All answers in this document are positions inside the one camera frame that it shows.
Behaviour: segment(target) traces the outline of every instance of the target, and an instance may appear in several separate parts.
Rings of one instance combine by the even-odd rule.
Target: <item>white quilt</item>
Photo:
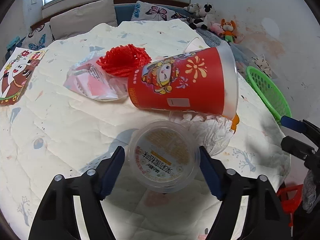
[[[129,43],[145,47],[152,60],[159,60],[182,53],[195,37],[200,36],[179,19],[123,22],[117,28],[100,24],[48,47],[20,101],[0,108],[0,209],[21,240],[28,239],[41,198],[56,174],[81,175],[109,158],[118,145],[126,149],[136,129],[169,117],[166,111],[141,111],[130,99],[98,102],[70,91],[63,87],[69,67],[91,51],[105,53]],[[284,135],[240,75],[237,113],[236,133],[215,158],[243,176],[267,175],[277,190],[290,169],[290,157],[280,148]],[[86,240],[80,202],[75,201]],[[243,198],[233,239],[241,234],[246,205]],[[200,172],[186,188],[163,195],[146,190],[125,163],[102,206],[117,240],[202,240],[220,202],[210,195]]]

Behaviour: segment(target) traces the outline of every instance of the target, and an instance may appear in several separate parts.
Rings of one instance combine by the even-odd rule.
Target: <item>pink plush toy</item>
[[[221,24],[214,23],[214,22],[211,22],[210,31],[212,31],[213,33],[217,34],[219,37],[224,32]]]

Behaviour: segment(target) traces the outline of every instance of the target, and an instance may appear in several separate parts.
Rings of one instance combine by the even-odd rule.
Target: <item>red object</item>
[[[281,196],[281,205],[286,214],[289,214],[291,216],[291,221],[289,223],[289,227],[293,227],[293,213],[297,210],[299,207],[301,201],[302,201],[302,187],[303,184],[293,186],[293,187],[286,187],[286,188],[280,188],[277,192],[277,196]],[[292,199],[286,199],[287,193],[291,191],[297,191],[296,194]]]
[[[105,57],[100,57],[97,64],[113,76],[127,77],[136,68],[150,62],[151,58],[145,48],[137,48],[128,44],[107,51]]]
[[[189,52],[140,67],[129,76],[128,92],[142,109],[222,114],[225,89],[218,50]]]
[[[29,51],[25,50],[21,53],[21,56],[25,57],[25,56],[28,56],[30,54]]]

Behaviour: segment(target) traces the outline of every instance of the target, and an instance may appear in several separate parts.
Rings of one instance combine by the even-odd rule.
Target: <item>butterfly pillow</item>
[[[30,32],[22,42],[22,48],[40,50],[49,46],[54,37],[50,29],[50,23],[46,23]]]
[[[132,21],[170,21],[173,19],[180,19],[186,23],[190,21],[189,17],[168,8],[141,1],[137,1],[131,17]]]

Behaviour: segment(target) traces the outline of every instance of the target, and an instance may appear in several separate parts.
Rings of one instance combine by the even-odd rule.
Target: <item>fox plush toy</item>
[[[224,36],[224,39],[226,40],[226,42],[233,43],[233,39],[237,38],[237,36],[232,33],[234,31],[234,29],[236,28],[235,22],[234,21],[226,22],[224,19],[222,19],[221,26],[224,30],[224,32],[221,33],[221,35]]]

